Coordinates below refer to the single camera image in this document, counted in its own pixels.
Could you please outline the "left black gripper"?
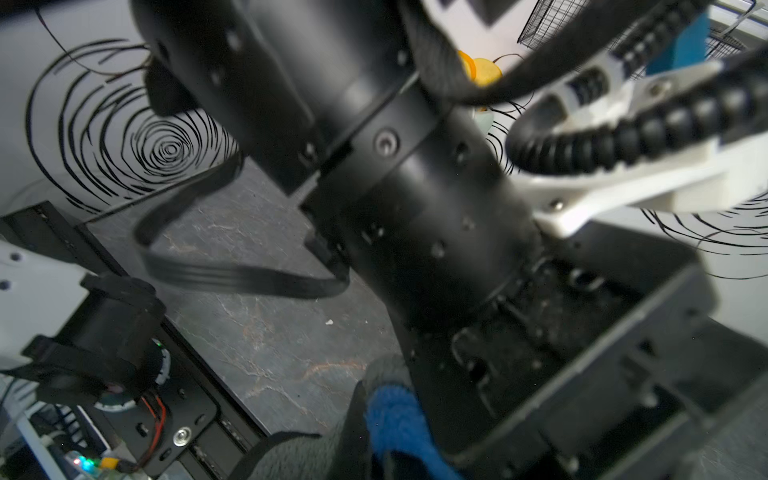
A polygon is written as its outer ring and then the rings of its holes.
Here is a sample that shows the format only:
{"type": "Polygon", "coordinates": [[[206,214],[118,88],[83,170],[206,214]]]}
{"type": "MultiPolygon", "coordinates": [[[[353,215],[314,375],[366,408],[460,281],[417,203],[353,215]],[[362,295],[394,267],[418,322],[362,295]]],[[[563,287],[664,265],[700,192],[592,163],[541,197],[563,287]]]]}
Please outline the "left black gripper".
{"type": "Polygon", "coordinates": [[[463,326],[393,325],[443,458],[467,479],[674,479],[767,386],[716,321],[695,251],[591,223],[463,326]]]}

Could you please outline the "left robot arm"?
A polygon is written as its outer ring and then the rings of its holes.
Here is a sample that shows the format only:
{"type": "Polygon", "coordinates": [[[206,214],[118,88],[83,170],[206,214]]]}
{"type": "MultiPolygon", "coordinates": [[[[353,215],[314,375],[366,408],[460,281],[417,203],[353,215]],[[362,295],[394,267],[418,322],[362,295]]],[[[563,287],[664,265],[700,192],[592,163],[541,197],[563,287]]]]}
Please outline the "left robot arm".
{"type": "Polygon", "coordinates": [[[64,441],[90,479],[693,478],[767,347],[601,217],[766,196],[767,47],[704,57],[709,7],[590,1],[484,78],[419,1],[3,2],[2,373],[126,443],[64,441]],[[155,289],[353,276],[399,351],[326,434],[267,433],[155,289]]]}

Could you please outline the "blue and grey cloth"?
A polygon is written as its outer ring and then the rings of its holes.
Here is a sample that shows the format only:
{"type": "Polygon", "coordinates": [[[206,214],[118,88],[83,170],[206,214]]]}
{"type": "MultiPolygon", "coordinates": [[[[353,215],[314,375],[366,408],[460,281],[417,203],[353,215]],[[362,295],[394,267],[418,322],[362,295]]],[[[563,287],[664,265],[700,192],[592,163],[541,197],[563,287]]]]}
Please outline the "blue and grey cloth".
{"type": "Polygon", "coordinates": [[[231,479],[460,479],[438,451],[404,358],[372,361],[327,434],[278,432],[246,453],[231,479]]]}

